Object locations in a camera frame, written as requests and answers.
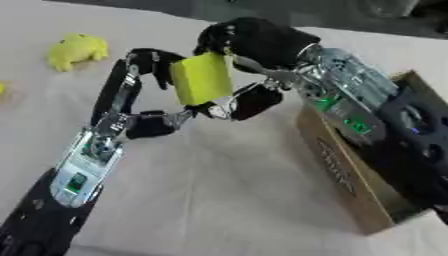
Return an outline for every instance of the green light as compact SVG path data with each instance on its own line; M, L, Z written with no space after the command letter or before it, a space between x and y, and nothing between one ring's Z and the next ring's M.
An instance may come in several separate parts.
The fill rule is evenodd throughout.
M356 119L347 118L344 120L344 124L348 125L356 133L364 134L370 131L368 125L364 122Z
M86 182L87 182L87 177L81 173L77 173L70 180L66 189L68 189L74 193L78 193Z
M315 102L316 107L321 111L327 111L329 108L331 108L334 104L336 104L341 99L341 96L338 94L322 98L320 100L317 100Z

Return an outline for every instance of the metal robotic hand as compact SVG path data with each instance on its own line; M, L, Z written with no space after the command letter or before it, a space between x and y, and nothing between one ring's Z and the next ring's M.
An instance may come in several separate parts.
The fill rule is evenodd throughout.
M0 227L0 255L66 253L102 193L104 179L120 159L123 139L168 135L192 116L192 110L131 113L142 87L139 76L152 73L165 89L171 83L170 63L181 59L170 52L135 49L116 62L95 104L90 125Z
M279 89L294 88L386 182L448 223L448 160L443 154L448 142L444 122L434 121L443 121L446 103L406 83L395 84L350 53L324 48L319 41L267 20L238 18L205 29L194 53L229 55L237 69L268 78L237 93L220 108L224 116L244 120L279 103Z

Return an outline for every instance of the white surface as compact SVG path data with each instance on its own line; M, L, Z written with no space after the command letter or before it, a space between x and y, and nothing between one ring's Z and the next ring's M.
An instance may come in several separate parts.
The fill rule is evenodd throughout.
M13 81L15 97L0 105L0 219L89 119L116 59L134 47L188 55L206 26L152 12L2 0L0 80ZM416 69L448 98L446 41L306 30L388 74ZM66 32L105 37L111 57L55 73L44 53ZM252 79L235 74L239 84ZM173 90L147 85L140 109L179 108ZM291 93L247 122L200 118L176 135L129 143L71 255L448 255L447 228L433 215L358 235L294 128L299 108Z

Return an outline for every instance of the yellow sponge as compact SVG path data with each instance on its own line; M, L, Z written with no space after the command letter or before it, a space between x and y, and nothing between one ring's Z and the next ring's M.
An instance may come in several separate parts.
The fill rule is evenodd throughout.
M172 64L170 72L183 105L200 105L232 95L224 56L208 52L187 58Z

